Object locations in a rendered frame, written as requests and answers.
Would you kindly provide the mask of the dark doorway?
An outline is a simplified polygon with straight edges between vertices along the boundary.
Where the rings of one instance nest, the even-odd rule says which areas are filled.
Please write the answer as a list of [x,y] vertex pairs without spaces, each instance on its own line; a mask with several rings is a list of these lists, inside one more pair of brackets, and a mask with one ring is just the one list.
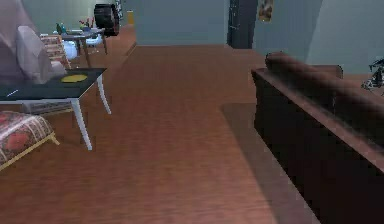
[[258,0],[229,0],[227,44],[234,49],[251,49]]

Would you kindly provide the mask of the yellow plate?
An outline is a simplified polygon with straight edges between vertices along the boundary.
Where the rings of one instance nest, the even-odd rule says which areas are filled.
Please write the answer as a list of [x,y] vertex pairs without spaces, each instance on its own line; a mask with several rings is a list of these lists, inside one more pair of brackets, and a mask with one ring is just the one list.
[[76,83],[81,82],[87,79],[87,76],[84,74],[73,74],[67,75],[61,79],[63,83]]

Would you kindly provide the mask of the brown sofa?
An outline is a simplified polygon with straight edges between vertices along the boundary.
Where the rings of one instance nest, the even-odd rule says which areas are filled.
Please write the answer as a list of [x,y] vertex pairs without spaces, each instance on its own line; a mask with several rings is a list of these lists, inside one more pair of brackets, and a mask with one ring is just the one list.
[[267,54],[254,127],[321,224],[384,224],[384,96],[341,73]]

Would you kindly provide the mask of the white round chair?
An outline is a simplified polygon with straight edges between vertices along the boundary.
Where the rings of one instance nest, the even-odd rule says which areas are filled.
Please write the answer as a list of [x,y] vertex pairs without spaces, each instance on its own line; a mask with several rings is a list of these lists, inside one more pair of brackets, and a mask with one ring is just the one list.
[[[98,53],[99,50],[97,49],[97,46],[102,43],[103,43],[103,40],[100,34],[98,34],[97,36],[92,36],[91,38],[88,38],[86,40],[88,53],[89,54]],[[83,44],[77,41],[64,40],[63,47],[64,47],[64,51],[66,53],[67,58],[69,60],[72,60],[80,55],[80,51],[83,47]]]

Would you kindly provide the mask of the red flowers vase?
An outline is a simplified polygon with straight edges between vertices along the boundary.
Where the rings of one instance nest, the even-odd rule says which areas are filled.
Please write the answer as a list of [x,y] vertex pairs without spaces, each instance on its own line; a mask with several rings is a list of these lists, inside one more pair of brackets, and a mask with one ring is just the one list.
[[84,21],[80,20],[79,23],[80,23],[80,29],[84,32],[87,32],[93,28],[94,18],[87,18]]

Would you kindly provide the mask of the black table with white legs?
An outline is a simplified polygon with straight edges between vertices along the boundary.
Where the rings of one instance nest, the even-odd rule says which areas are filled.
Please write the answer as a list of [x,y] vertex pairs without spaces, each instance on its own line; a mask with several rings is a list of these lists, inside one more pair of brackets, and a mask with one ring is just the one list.
[[44,84],[0,85],[0,104],[32,104],[32,103],[61,103],[70,102],[83,140],[89,151],[92,143],[89,138],[82,110],[81,97],[94,85],[98,85],[100,98],[108,114],[111,114],[103,87],[103,74],[106,68],[77,68],[68,69],[67,75],[86,75],[80,82],[64,83],[64,75],[54,77]]

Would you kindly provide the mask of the red patterned chair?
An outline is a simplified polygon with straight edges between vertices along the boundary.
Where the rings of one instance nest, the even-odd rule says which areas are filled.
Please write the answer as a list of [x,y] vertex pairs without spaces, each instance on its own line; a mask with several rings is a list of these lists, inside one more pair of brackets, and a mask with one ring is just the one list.
[[62,37],[60,35],[41,34],[40,39],[45,45],[45,49],[51,61],[58,61],[65,68],[71,68],[70,62],[64,49]]

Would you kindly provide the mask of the framed wall picture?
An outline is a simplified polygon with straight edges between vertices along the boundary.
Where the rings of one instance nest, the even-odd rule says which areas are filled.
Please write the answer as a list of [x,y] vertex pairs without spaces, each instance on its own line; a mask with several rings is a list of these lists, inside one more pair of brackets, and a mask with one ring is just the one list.
[[260,0],[258,9],[258,19],[260,21],[269,22],[272,17],[274,0]]

